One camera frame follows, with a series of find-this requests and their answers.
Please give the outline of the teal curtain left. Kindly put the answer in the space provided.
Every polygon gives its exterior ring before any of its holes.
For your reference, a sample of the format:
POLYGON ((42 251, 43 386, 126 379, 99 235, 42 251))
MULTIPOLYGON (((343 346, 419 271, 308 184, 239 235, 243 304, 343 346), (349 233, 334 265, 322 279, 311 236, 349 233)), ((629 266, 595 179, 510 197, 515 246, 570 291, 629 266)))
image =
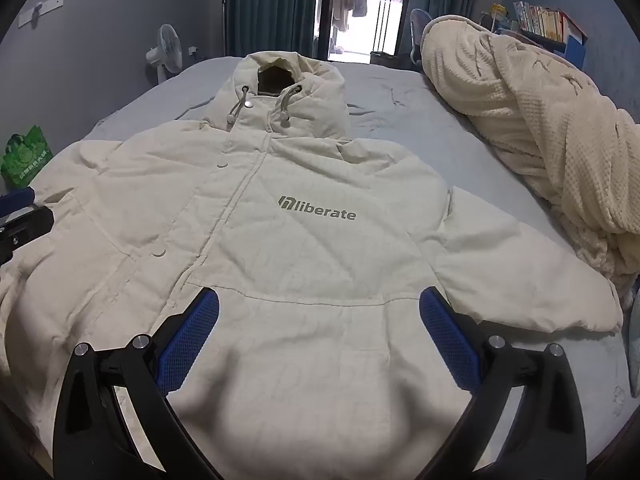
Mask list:
POLYGON ((316 0, 226 0, 226 48, 232 56, 258 51, 314 54, 316 0))

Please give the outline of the dark balcony door frame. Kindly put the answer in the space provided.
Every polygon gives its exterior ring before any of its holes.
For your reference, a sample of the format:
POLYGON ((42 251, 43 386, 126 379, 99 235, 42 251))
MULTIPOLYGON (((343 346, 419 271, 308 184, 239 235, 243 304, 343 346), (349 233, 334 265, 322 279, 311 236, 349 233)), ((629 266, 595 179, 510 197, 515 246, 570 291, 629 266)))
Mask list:
POLYGON ((409 0, 316 0, 314 56, 383 64, 398 55, 409 0))

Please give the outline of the white standing fan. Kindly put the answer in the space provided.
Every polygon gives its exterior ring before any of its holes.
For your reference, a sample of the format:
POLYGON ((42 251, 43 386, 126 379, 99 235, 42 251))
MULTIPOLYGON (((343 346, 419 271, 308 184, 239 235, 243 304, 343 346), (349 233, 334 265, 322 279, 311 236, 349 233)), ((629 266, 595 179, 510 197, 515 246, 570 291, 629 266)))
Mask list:
POLYGON ((160 84, 167 80, 167 75, 182 72, 181 41, 174 26, 160 26, 156 35, 156 46, 145 53, 145 61, 156 70, 157 81, 160 84))

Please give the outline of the green plastic bag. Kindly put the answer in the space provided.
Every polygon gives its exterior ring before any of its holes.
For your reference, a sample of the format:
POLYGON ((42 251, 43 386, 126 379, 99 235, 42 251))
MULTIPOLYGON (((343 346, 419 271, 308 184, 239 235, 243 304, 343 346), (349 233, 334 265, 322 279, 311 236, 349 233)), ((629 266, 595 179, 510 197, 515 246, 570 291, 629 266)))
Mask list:
POLYGON ((53 158, 50 146, 39 126, 28 133, 14 133, 6 142, 1 157, 1 174, 10 191, 27 188, 38 172, 53 158))

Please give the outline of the grey desk chair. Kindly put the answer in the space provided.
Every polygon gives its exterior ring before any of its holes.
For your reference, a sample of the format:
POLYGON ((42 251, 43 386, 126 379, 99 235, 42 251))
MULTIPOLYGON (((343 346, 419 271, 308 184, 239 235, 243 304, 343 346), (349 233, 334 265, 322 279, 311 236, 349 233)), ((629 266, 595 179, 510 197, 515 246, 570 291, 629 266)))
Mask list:
POLYGON ((426 25, 432 20, 430 14, 422 9, 413 9, 410 12, 410 36, 411 36, 411 63, 421 68, 421 44, 422 35, 426 25))

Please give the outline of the white wall hook rail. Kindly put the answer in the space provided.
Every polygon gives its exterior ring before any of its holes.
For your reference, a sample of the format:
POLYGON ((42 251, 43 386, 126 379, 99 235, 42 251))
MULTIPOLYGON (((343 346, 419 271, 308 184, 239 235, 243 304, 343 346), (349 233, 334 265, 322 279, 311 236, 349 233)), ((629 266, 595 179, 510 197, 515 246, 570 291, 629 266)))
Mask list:
POLYGON ((43 15, 58 10, 64 6, 64 0, 40 1, 32 8, 27 9, 18 16, 17 27, 23 28, 26 25, 38 21, 43 15))

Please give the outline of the row of books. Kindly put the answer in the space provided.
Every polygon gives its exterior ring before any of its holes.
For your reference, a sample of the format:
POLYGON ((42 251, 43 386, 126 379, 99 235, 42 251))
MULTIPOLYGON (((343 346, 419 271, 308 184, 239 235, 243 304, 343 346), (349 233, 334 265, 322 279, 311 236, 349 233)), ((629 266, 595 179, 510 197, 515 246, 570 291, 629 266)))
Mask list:
POLYGON ((563 11, 514 1, 514 10, 523 32, 565 44, 573 37, 580 44, 586 42, 584 31, 563 11))

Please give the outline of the cream fleece blanket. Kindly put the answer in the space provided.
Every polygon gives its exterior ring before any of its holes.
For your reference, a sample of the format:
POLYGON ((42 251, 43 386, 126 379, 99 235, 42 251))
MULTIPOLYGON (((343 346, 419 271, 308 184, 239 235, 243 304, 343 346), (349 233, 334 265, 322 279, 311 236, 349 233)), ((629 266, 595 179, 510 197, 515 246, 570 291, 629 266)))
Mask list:
POLYGON ((457 15, 424 28, 438 94, 545 200, 574 251, 621 294, 639 276, 639 126, 589 76, 457 15))

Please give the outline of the blue bookshelf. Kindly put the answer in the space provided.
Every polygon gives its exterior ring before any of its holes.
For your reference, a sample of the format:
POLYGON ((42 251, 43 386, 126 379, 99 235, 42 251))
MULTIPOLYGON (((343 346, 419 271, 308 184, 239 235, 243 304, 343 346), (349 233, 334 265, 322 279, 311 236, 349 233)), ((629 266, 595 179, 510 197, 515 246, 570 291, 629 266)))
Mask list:
POLYGON ((524 44, 531 44, 559 55, 565 61, 572 63, 578 70, 584 68, 586 47, 573 36, 569 36, 565 42, 555 41, 533 32, 526 32, 521 29, 517 21, 498 22, 491 20, 490 30, 495 34, 510 36, 524 42, 524 44))

